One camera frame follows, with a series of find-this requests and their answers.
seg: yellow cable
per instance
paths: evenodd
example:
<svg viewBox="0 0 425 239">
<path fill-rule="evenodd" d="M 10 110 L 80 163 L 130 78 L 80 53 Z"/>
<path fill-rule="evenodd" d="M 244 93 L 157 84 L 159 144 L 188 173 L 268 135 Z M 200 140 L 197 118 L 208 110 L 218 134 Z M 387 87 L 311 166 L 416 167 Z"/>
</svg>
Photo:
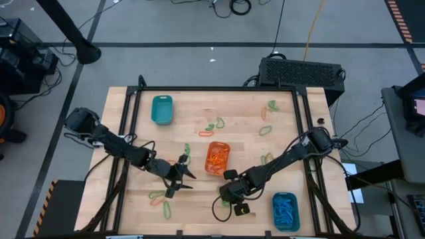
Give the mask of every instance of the yellow cable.
<svg viewBox="0 0 425 239">
<path fill-rule="evenodd" d="M 313 20 L 313 24 L 311 24 L 310 32 L 308 32 L 307 45 L 305 46 L 303 61 L 305 61 L 305 58 L 307 58 L 307 51 L 308 51 L 308 45 L 310 44 L 311 33 L 313 32 L 317 17 L 319 16 L 319 13 L 324 3 L 325 3 L 325 0 L 321 0 L 319 10 L 317 10 L 316 16 L 314 17 L 314 20 Z"/>
</svg>

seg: teal container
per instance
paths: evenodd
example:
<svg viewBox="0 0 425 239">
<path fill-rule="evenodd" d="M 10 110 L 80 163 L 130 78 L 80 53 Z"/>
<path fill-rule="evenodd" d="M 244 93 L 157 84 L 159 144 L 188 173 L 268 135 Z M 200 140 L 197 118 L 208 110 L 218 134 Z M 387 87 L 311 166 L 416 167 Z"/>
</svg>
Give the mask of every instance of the teal container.
<svg viewBox="0 0 425 239">
<path fill-rule="evenodd" d="M 291 210 L 281 210 L 277 209 L 278 201 L 285 200 L 290 206 Z M 298 202 L 297 197 L 292 193 L 276 193 L 272 199 L 272 210 L 273 210 L 273 221 L 274 226 L 281 232 L 296 232 L 299 230 L 299 212 L 298 212 Z M 292 223 L 289 221 L 282 222 L 282 211 L 283 214 L 288 214 L 289 217 L 292 216 Z"/>
<path fill-rule="evenodd" d="M 153 98 L 151 119 L 157 125 L 169 125 L 173 121 L 173 99 L 171 96 L 155 96 Z"/>
</svg>

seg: wooden tabletop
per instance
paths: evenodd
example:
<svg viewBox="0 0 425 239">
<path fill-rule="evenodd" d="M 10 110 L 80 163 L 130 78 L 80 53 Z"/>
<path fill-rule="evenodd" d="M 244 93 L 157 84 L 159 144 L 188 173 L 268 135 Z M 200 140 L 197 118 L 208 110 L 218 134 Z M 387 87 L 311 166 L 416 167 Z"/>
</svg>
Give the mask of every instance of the wooden tabletop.
<svg viewBox="0 0 425 239">
<path fill-rule="evenodd" d="M 110 88 L 102 116 L 102 123 L 117 133 L 120 126 L 126 88 Z M 318 118 L 325 119 L 325 125 L 333 134 L 331 118 L 322 88 L 309 88 L 308 99 L 314 124 Z M 151 121 L 152 99 L 158 95 L 170 95 L 174 101 L 174 118 L 171 125 L 158 126 Z M 261 110 L 270 100 L 275 100 L 280 108 L 278 112 L 267 112 L 266 121 L 261 118 Z M 133 100 L 130 104 L 126 130 L 129 129 Z M 299 98 L 304 129 L 307 129 Z M 215 129 L 212 137 L 199 137 L 209 123 L 216 123 L 221 117 L 226 127 Z M 261 127 L 272 126 L 272 132 L 259 136 Z M 258 200 L 249 201 L 251 213 L 244 216 L 232 215 L 228 222 L 214 219 L 211 212 L 213 200 L 218 196 L 217 188 L 226 183 L 222 177 L 205 172 L 205 159 L 209 143 L 219 141 L 230 145 L 229 169 L 239 173 L 261 164 L 260 157 L 267 153 L 274 156 L 282 154 L 286 146 L 298 136 L 292 95 L 290 92 L 219 92 L 219 91 L 143 91 L 137 117 L 135 133 L 138 135 L 134 145 L 155 140 L 157 158 L 178 160 L 185 144 L 191 147 L 192 162 L 190 171 L 196 180 L 185 177 L 185 184 L 194 189 L 183 189 L 167 199 L 171 206 L 171 218 L 163 215 L 162 204 L 150 206 L 148 194 L 154 190 L 163 190 L 161 179 L 147 172 L 130 167 L 126 196 L 122 208 L 120 234 L 175 234 L 183 230 L 188 235 L 264 235 L 270 230 L 272 235 L 313 236 L 313 221 L 305 181 L 303 163 L 295 162 L 276 173 L 267 183 L 264 194 Z M 103 149 L 95 149 L 91 167 L 105 156 Z M 335 151 L 332 156 L 339 159 Z M 89 176 L 75 229 L 81 229 L 95 215 L 105 200 L 106 188 L 110 176 L 112 160 L 105 161 Z M 329 202 L 339 216 L 350 227 L 355 220 L 349 194 L 345 185 L 342 169 L 331 160 L 323 161 L 323 174 Z M 277 192 L 290 192 L 297 197 L 301 227 L 297 232 L 280 232 L 274 227 L 272 219 L 272 197 Z M 323 209 L 317 200 L 322 231 L 326 231 Z M 116 206 L 110 211 L 108 228 L 112 228 Z M 226 218 L 228 208 L 216 204 L 216 213 Z"/>
</svg>

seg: table leg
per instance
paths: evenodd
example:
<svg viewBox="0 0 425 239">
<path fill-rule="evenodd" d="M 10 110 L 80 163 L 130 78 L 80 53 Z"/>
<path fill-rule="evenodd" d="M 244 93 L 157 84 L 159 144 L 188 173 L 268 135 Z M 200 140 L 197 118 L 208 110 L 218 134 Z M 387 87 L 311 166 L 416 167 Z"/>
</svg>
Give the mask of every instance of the table leg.
<svg viewBox="0 0 425 239">
<path fill-rule="evenodd" d="M 369 185 L 368 183 L 360 181 L 357 178 L 360 178 L 371 184 L 377 184 L 387 182 L 391 179 L 403 179 L 404 173 L 400 159 L 397 159 L 396 161 L 385 163 L 379 167 L 375 167 L 373 169 L 369 169 L 368 171 L 357 173 L 353 176 L 345 178 L 345 181 L 351 184 L 351 188 L 353 190 Z"/>
</svg>

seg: floor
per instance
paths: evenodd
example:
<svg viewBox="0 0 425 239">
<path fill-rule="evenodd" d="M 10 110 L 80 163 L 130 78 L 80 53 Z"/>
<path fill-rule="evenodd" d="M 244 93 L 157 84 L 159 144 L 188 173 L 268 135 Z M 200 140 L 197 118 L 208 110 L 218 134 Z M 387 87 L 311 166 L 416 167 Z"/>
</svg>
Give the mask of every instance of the floor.
<svg viewBox="0 0 425 239">
<path fill-rule="evenodd" d="M 80 26 L 114 1 L 60 3 Z M 99 43 L 101 59 L 84 66 L 59 66 L 61 85 L 17 112 L 15 127 L 28 134 L 26 142 L 0 145 L 5 154 L 0 162 L 0 237 L 30 236 L 50 182 L 82 180 L 87 173 L 92 151 L 62 136 L 70 110 L 82 106 L 101 115 L 108 88 L 134 85 L 139 74 L 150 86 L 241 86 L 272 50 L 281 4 L 271 0 L 261 6 L 253 0 L 246 16 L 220 19 L 206 1 L 173 5 L 168 0 L 122 0 L 97 17 L 99 21 L 82 27 L 88 40 Z M 319 4 L 320 0 L 286 1 L 276 51 L 302 60 Z M 216 10 L 228 13 L 227 1 L 219 0 Z M 35 0 L 14 0 L 0 7 L 0 16 L 21 18 L 44 42 L 60 46 L 65 39 Z M 347 71 L 346 91 L 331 108 L 339 135 L 382 104 L 381 88 L 407 83 L 425 63 L 424 45 L 406 44 L 384 0 L 326 0 L 311 42 L 308 61 L 340 64 Z M 360 129 L 346 138 L 353 139 Z M 366 150 L 388 129 L 388 120 L 381 116 L 357 138 L 359 149 Z M 389 134 L 359 159 L 387 162 L 396 157 Z M 384 226 L 362 231 L 387 235 L 376 228 Z"/>
</svg>

